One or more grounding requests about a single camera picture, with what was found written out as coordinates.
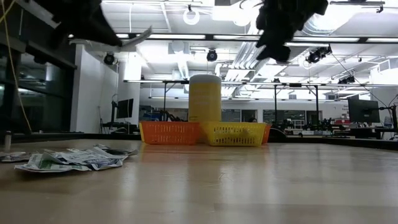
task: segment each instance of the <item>wooden table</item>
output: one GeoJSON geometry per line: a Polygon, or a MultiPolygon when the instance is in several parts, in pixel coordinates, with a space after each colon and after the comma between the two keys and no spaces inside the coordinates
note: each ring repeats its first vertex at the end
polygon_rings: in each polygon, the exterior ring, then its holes
{"type": "Polygon", "coordinates": [[[398,154],[323,144],[145,146],[120,168],[32,174],[0,164],[1,223],[398,223],[398,154]]]}

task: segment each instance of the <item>monitor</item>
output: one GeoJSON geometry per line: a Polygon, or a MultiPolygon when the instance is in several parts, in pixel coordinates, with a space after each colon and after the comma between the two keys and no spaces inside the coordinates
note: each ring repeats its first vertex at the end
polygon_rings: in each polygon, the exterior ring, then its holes
{"type": "Polygon", "coordinates": [[[349,120],[361,123],[380,123],[379,102],[348,99],[349,120]]]}
{"type": "Polygon", "coordinates": [[[116,118],[131,118],[133,102],[134,102],[134,99],[119,101],[118,102],[118,113],[116,115],[116,118]]]}

